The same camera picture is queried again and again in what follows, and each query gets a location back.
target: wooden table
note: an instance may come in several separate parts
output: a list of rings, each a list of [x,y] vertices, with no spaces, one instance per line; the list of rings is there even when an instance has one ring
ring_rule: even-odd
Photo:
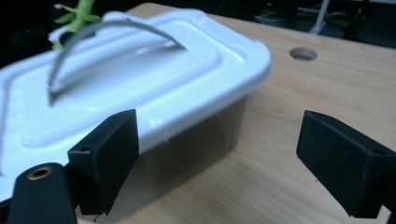
[[[144,4],[129,12],[146,18],[169,10]],[[97,222],[386,223],[386,208],[378,219],[348,217],[297,158],[296,146],[303,113],[313,110],[395,150],[396,50],[211,17],[262,41],[273,56],[269,82],[248,97],[237,147],[154,202]],[[295,60],[290,51],[297,47],[318,57]]]

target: translucent container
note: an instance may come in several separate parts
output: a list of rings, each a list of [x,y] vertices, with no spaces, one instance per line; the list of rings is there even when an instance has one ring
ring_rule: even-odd
[[[108,116],[131,108],[139,160],[149,170],[161,171],[155,168],[161,153],[185,160],[181,155],[193,155],[191,148],[215,154],[232,148],[243,99],[269,77],[268,48],[196,10],[146,20],[104,16],[114,20],[143,22],[176,41],[130,27],[98,31],[63,61],[50,86],[52,105],[48,80],[62,53],[52,50],[0,70],[0,202],[11,197],[18,174],[44,162],[67,164],[68,149]],[[141,176],[152,176],[145,172]]]

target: table hole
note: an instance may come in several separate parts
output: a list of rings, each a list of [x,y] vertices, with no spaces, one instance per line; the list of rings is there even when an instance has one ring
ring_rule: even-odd
[[[34,169],[32,172],[30,172],[27,178],[30,180],[38,180],[50,175],[51,173],[52,173],[52,168],[50,168],[49,166],[43,166]]]
[[[299,61],[313,61],[318,55],[317,53],[309,48],[296,48],[290,51],[290,56]]]

